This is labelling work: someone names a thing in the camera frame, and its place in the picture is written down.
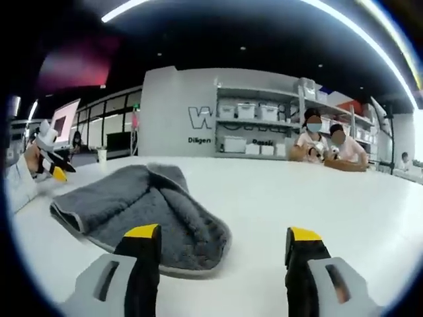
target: led light strip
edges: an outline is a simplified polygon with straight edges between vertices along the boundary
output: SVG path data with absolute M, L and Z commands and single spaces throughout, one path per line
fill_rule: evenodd
M 415 110 L 418 110 L 417 102 L 414 99 L 410 87 L 408 87 L 404 77 L 401 75 L 400 71 L 398 70 L 397 66 L 395 66 L 394 62 L 389 58 L 389 56 L 385 53 L 385 51 L 380 47 L 378 43 L 375 42 L 373 38 L 369 36 L 362 28 L 360 28 L 357 24 L 352 22 L 349 18 L 344 16 L 339 11 L 333 9 L 332 7 L 329 7 L 327 4 L 323 3 L 319 0 L 300 0 L 304 3 L 308 3 L 309 5 L 314 6 L 315 8 L 322 10 L 332 17 L 334 17 L 336 20 L 340 21 L 341 23 L 345 24 L 348 28 L 353 30 L 359 37 L 361 37 L 363 40 L 365 40 L 371 48 L 373 48 L 376 53 L 379 54 L 379 56 L 385 61 L 385 63 L 388 65 L 388 67 L 391 69 L 391 71 L 394 73 L 394 75 L 397 77 L 400 84 L 403 86 L 405 93 L 407 94 L 408 98 L 410 99 L 410 102 Z
M 140 5 L 147 1 L 149 0 L 129 0 L 128 2 L 124 3 L 123 5 L 120 5 L 116 9 L 111 10 L 108 14 L 104 15 L 101 18 L 101 21 L 106 23 L 112 20 L 113 18 L 116 18 L 118 15 L 121 15 L 123 12 L 128 11 L 129 9 L 132 9 L 133 7 L 136 7 L 137 5 Z
M 37 109 L 38 101 L 35 100 L 35 102 L 32 104 L 31 111 L 29 112 L 28 121 L 32 120 L 32 117 L 34 116 L 35 110 Z
M 406 59 L 406 62 L 408 63 L 408 66 L 410 67 L 410 70 L 414 76 L 414 80 L 417 83 L 417 87 L 419 89 L 422 89 L 422 81 L 420 80 L 418 76 L 418 71 L 416 68 L 416 63 L 414 62 L 414 59 L 412 57 L 412 54 L 410 53 L 409 49 L 407 48 L 407 45 L 405 44 L 403 40 L 403 36 L 397 32 L 394 24 L 389 20 L 387 15 L 372 1 L 372 0 L 356 0 L 360 5 L 362 5 L 367 11 L 382 24 L 382 26 L 385 28 L 385 30 L 389 33 L 389 35 L 392 37 L 394 42 L 398 45 L 401 52 L 404 54 L 404 58 Z
M 122 14 L 123 12 L 140 5 L 144 2 L 147 2 L 148 0 L 129 0 L 128 2 L 124 3 L 123 5 L 120 5 L 116 9 L 110 11 L 108 14 L 104 15 L 101 20 L 106 23 L 113 18 L 116 18 L 118 15 Z M 332 7 L 328 6 L 327 4 L 323 3 L 320 0 L 300 0 L 304 3 L 307 3 L 309 5 L 312 5 L 313 7 L 322 10 L 332 17 L 334 17 L 336 20 L 340 21 L 341 23 L 345 24 L 348 28 L 350 28 L 352 31 L 354 31 L 358 36 L 360 36 L 363 40 L 365 40 L 375 51 L 379 54 L 379 56 L 384 60 L 384 62 L 388 65 L 388 67 L 391 69 L 391 71 L 394 73 L 395 77 L 400 82 L 401 86 L 403 86 L 406 95 L 410 99 L 410 102 L 415 110 L 418 110 L 417 102 L 414 99 L 410 87 L 408 87 L 404 77 L 401 75 L 401 72 L 398 70 L 397 66 L 395 66 L 392 59 L 389 58 L 389 56 L 385 53 L 385 51 L 380 47 L 378 43 L 375 42 L 373 38 L 369 36 L 362 28 L 360 28 L 357 24 L 352 22 L 349 18 L 344 16 L 339 11 L 333 9 Z

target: screen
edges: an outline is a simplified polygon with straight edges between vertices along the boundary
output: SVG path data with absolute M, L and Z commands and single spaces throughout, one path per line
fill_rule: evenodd
M 97 36 L 73 41 L 52 51 L 41 66 L 37 81 L 39 93 L 105 85 L 119 45 L 116 37 Z
M 62 145 L 69 143 L 73 119 L 80 101 L 80 99 L 73 101 L 54 112 L 52 127 L 58 132 L 56 144 L 60 143 Z

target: pink shirt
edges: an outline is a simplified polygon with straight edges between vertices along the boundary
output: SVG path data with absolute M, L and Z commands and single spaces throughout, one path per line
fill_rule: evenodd
M 348 160 L 354 163 L 358 162 L 358 157 L 362 153 L 365 153 L 365 150 L 349 135 L 345 137 L 344 144 L 339 146 L 339 156 L 342 160 Z
M 329 150 L 329 146 L 328 146 L 328 141 L 326 140 L 325 137 L 321 136 L 320 141 L 314 141 L 312 140 L 312 138 L 310 137 L 310 135 L 307 132 L 303 132 L 297 142 L 295 142 L 295 145 L 298 145 L 299 147 L 302 147 L 304 144 L 307 144 L 308 146 L 312 147 L 313 145 L 316 145 L 320 143 L 323 146 L 323 149 L 325 151 Z M 306 162 L 312 162 L 312 163 L 320 163 L 320 160 L 318 158 L 315 158 L 314 160 L 309 157 L 308 155 L 306 156 L 306 158 L 304 158 L 304 161 Z

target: white table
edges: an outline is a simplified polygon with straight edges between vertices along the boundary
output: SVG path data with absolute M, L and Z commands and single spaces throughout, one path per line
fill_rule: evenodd
M 90 164 L 66 184 L 48 180 L 13 219 L 17 241 L 41 288 L 55 302 L 104 250 L 77 240 L 50 216 L 64 194 L 128 164 L 178 165 L 191 194 L 233 233 L 220 274 L 192 281 L 162 276 L 158 317 L 287 316 L 284 252 L 289 226 L 320 234 L 332 256 L 366 278 L 382 305 L 412 275 L 423 251 L 423 186 L 378 172 L 347 173 L 307 163 L 230 158 L 140 158 Z

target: white cup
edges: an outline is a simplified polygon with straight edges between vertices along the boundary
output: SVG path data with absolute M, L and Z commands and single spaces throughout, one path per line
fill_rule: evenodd
M 99 149 L 97 150 L 97 155 L 98 155 L 98 162 L 100 164 L 104 164 L 107 159 L 107 150 Z

